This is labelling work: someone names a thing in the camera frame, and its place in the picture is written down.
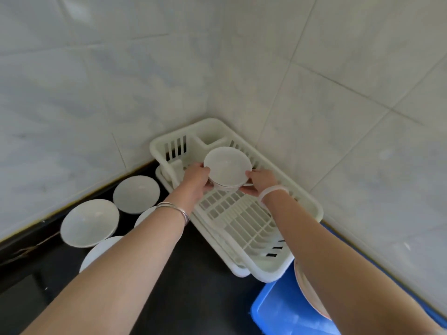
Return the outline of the person's left hand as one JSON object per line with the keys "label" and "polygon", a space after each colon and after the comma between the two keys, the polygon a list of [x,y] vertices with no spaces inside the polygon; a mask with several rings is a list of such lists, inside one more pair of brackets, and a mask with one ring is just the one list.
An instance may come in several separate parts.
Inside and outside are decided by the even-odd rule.
{"label": "person's left hand", "polygon": [[193,210],[204,193],[213,187],[209,174],[198,174],[193,163],[186,169],[182,182],[174,189],[173,202],[184,210]]}

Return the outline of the person's right hand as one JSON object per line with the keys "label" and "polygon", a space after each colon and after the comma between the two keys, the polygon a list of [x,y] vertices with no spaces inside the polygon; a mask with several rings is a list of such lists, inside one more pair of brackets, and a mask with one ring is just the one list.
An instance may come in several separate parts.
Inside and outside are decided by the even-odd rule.
{"label": "person's right hand", "polygon": [[247,183],[249,185],[240,187],[239,191],[247,195],[258,197],[259,194],[261,194],[266,189],[278,185],[278,181],[276,180],[276,177],[271,170],[261,169],[260,171],[261,175],[259,179],[248,180]]}

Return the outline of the small white bowl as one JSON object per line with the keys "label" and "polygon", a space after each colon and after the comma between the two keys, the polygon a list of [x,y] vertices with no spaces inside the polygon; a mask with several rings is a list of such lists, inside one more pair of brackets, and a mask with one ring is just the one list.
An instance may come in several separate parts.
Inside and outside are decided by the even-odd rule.
{"label": "small white bowl", "polygon": [[220,191],[237,191],[244,186],[247,171],[253,166],[249,157],[242,151],[228,146],[211,150],[204,158],[203,166],[210,169],[209,181]]}

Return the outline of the person's left forearm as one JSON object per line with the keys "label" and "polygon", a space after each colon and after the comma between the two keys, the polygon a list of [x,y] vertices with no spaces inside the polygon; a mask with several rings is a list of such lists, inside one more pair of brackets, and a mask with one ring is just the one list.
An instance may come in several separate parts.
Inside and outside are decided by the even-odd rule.
{"label": "person's left forearm", "polygon": [[129,335],[184,230],[159,208],[78,274],[21,335]]}

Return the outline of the person's right forearm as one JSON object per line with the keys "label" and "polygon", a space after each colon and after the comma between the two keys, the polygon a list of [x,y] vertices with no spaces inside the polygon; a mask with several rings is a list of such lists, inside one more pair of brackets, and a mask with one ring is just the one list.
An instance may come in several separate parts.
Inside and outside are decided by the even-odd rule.
{"label": "person's right forearm", "polygon": [[409,294],[281,186],[259,198],[342,335],[447,335]]}

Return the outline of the white plastic dish rack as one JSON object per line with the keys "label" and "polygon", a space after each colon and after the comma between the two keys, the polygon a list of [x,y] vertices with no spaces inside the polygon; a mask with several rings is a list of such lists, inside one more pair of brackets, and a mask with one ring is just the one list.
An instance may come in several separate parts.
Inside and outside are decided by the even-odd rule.
{"label": "white plastic dish rack", "polygon": [[[232,147],[249,157],[254,168],[270,169],[289,194],[317,222],[323,219],[323,207],[268,158],[263,156],[240,135],[216,118],[207,118],[171,133],[156,137],[149,150],[169,175],[173,188],[180,182],[176,160],[187,166],[203,162],[206,154],[217,147]],[[225,193],[213,189],[196,205],[195,216],[218,234],[224,249],[231,249],[242,265],[259,281],[278,280],[294,260],[269,211],[257,199],[240,191]]]}

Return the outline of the silver bangle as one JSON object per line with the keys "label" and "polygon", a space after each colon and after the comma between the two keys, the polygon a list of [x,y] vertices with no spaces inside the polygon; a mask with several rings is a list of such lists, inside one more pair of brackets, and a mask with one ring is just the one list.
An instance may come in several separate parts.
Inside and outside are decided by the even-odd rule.
{"label": "silver bangle", "polygon": [[157,210],[159,208],[170,208],[170,209],[173,209],[173,210],[179,212],[182,215],[183,219],[184,219],[184,226],[186,226],[189,223],[189,221],[190,221],[190,217],[187,214],[187,212],[184,209],[182,209],[182,208],[178,207],[177,205],[175,205],[174,203],[171,203],[171,202],[168,202],[168,201],[162,201],[162,202],[158,203],[155,206],[155,210]]}

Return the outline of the white drip tray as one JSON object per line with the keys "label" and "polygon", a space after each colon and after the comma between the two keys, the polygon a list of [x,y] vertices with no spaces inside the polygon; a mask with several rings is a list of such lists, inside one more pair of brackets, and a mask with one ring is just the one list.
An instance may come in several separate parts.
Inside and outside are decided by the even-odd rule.
{"label": "white drip tray", "polygon": [[224,261],[229,270],[237,277],[247,277],[251,272],[223,240],[221,236],[205,224],[195,213],[191,213],[190,222],[195,226],[204,239],[210,244],[213,250]]}

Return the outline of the white plate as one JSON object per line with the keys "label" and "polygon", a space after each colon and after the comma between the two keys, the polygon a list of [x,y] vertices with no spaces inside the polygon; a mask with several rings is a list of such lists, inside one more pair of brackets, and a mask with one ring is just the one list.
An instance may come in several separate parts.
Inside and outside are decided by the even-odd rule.
{"label": "white plate", "polygon": [[301,293],[303,294],[306,301],[310,304],[310,306],[316,310],[316,312],[323,316],[324,318],[328,320],[332,320],[329,313],[327,312],[326,308],[324,307],[323,303],[321,302],[320,298],[316,294],[316,291],[306,278],[304,272],[301,270],[298,262],[296,259],[294,259],[293,262],[293,268],[295,273],[295,278],[297,281],[297,284],[301,290]]}

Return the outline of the blue plastic basin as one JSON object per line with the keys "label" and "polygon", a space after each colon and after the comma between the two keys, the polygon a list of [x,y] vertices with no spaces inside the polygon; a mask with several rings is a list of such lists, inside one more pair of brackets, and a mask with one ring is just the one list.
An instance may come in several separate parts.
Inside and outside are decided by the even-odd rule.
{"label": "blue plastic basin", "polygon": [[293,265],[280,279],[264,286],[250,315],[263,335],[340,335],[335,324],[305,299]]}

